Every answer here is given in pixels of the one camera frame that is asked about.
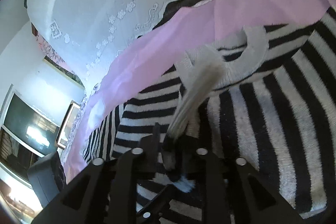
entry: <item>pink fabric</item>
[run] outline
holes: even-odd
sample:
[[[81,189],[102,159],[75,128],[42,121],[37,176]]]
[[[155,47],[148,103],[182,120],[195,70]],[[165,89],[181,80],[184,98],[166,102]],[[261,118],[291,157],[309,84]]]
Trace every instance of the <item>pink fabric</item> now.
[[[199,7],[181,8],[166,24],[137,39],[111,64],[78,126],[64,165],[67,181],[85,168],[79,151],[96,125],[114,107],[153,84],[184,51],[224,39],[243,26],[313,24],[335,4],[336,0],[212,0]],[[100,100],[105,104],[104,113],[90,127],[90,112]]]

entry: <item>black and white striped fabric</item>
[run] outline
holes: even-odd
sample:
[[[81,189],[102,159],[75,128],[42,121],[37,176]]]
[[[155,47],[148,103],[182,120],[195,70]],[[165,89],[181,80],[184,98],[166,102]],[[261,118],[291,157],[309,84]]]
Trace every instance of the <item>black and white striped fabric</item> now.
[[[306,218],[324,210],[336,194],[336,13],[330,8],[305,28],[263,28],[268,51],[260,67],[209,97],[187,133],[219,157],[246,158]],[[223,61],[231,62],[245,46],[218,50]],[[85,160],[118,158],[149,135],[155,122],[163,141],[184,90],[171,67],[155,85],[110,113],[91,134]],[[162,165],[154,180],[139,181],[137,210],[167,183]],[[179,193],[161,223],[200,223],[200,196],[197,185],[191,193]]]

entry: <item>metal screw head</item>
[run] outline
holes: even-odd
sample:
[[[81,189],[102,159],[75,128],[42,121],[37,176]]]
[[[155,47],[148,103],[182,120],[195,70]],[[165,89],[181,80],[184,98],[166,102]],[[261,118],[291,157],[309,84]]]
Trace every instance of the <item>metal screw head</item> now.
[[[92,160],[93,165],[102,165],[104,163],[104,160],[102,158],[95,158]]]
[[[206,150],[205,148],[199,148],[196,150],[196,153],[199,155],[206,155],[208,153],[208,150]]]
[[[238,158],[238,159],[236,159],[236,163],[238,164],[238,165],[240,165],[240,166],[243,166],[243,165],[245,165],[246,164],[246,159],[244,159],[244,158]]]
[[[143,149],[140,148],[140,147],[136,147],[136,148],[132,149],[132,154],[134,154],[134,155],[140,155],[140,154],[142,154],[142,152],[143,152]]]
[[[143,218],[149,218],[151,216],[150,212],[146,212],[143,214]]]

